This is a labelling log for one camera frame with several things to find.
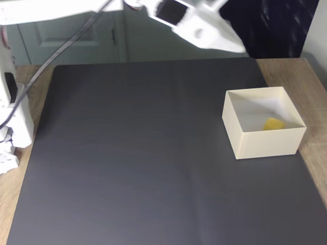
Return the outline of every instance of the cable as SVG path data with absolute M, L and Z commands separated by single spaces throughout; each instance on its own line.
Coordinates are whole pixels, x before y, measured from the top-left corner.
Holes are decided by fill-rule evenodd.
M 12 111 L 10 112 L 7 119 L 0 125 L 0 129 L 2 129 L 12 118 L 15 111 L 17 110 L 19 103 L 24 99 L 29 89 L 32 87 L 32 85 L 35 83 L 35 81 L 39 78 L 39 76 L 44 72 L 44 70 L 62 53 L 64 52 L 69 46 L 71 46 L 77 39 L 79 39 L 84 32 L 89 29 L 92 24 L 100 17 L 100 15 L 103 13 L 103 10 L 111 3 L 112 0 L 108 0 L 95 14 L 93 14 L 87 22 L 78 30 L 68 41 L 66 41 L 60 48 L 58 48 L 35 72 L 35 74 L 32 76 L 24 90 L 22 91 L 20 97 L 17 99 L 16 104 Z

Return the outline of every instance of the cardboard box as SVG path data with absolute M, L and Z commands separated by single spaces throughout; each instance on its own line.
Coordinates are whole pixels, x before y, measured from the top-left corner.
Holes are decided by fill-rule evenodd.
M 285 128 L 263 131 L 270 117 Z M 227 91 L 222 118 L 236 159 L 293 155 L 307 129 L 283 87 Z

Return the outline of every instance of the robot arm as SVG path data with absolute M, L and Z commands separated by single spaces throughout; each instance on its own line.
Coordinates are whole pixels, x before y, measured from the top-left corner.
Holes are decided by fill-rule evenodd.
M 146 7 L 149 17 L 199 48 L 243 53 L 245 48 L 232 27 L 219 15 L 228 0 L 125 0 L 135 8 Z M 96 11 L 104 0 L 0 0 L 0 123 L 16 105 L 24 89 L 15 82 L 15 66 L 7 44 L 4 25 L 51 20 Z M 112 0 L 104 11 L 123 9 L 123 0 Z M 33 128 L 28 98 L 18 105 L 13 117 L 0 128 L 0 173 L 18 166 L 15 147 L 32 143 Z
M 96 11 L 104 0 L 0 0 L 0 25 L 35 22 Z M 228 0 L 125 0 L 146 7 L 149 17 L 199 48 L 244 53 L 242 40 L 220 16 Z M 105 11 L 123 9 L 123 0 L 113 0 Z
M 94 12 L 105 0 L 0 0 L 0 26 L 63 18 Z M 123 9 L 122 0 L 113 0 L 105 11 Z

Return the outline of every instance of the yellow sponge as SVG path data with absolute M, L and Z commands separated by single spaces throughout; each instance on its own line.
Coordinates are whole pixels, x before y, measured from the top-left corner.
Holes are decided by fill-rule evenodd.
M 276 118 L 268 118 L 266 121 L 263 130 L 275 130 L 275 129 L 283 129 L 285 127 L 285 124 L 276 119 Z

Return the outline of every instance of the wooden table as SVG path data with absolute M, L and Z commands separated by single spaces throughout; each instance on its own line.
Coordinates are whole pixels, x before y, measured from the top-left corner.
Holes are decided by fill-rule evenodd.
M 327 92 L 304 59 L 257 60 L 269 86 L 284 86 L 298 108 L 308 131 L 300 146 L 300 153 L 327 206 Z M 17 81 L 25 83 L 38 66 L 17 68 Z M 54 67 L 42 74 L 29 92 L 30 110 L 38 127 L 46 93 Z M 17 149 L 20 166 L 0 176 L 0 244 L 6 244 L 21 185 L 33 145 Z

